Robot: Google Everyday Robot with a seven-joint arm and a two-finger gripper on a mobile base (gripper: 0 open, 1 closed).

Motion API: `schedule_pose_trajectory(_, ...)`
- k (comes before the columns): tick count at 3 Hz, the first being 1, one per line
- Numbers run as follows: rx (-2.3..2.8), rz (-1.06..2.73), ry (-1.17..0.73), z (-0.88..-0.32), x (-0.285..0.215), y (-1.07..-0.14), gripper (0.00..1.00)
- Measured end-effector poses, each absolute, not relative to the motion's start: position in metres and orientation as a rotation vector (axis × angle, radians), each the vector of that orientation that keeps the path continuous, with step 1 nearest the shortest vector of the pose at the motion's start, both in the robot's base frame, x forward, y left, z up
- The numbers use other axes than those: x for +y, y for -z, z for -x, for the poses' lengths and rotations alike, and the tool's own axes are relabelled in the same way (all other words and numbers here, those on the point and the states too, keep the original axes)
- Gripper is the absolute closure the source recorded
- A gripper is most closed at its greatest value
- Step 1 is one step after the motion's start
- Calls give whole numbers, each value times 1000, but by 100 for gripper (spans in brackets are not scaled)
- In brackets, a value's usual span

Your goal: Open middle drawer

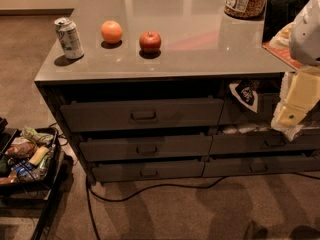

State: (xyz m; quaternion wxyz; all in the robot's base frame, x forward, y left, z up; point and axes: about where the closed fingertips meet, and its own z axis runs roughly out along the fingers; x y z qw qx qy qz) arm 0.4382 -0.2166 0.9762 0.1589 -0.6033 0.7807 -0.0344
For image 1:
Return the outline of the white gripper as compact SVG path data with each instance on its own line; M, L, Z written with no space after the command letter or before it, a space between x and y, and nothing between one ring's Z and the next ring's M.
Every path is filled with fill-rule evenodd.
M277 131L298 129L307 113L299 109L312 109L320 100L320 69L303 66L295 72L286 72L282 78L280 102L271 120Z

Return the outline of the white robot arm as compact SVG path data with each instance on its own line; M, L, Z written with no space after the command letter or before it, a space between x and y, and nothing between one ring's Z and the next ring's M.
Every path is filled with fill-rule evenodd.
M288 48L302 67L282 78L271 121L278 131L295 129L320 100L320 0L309 0L291 23Z

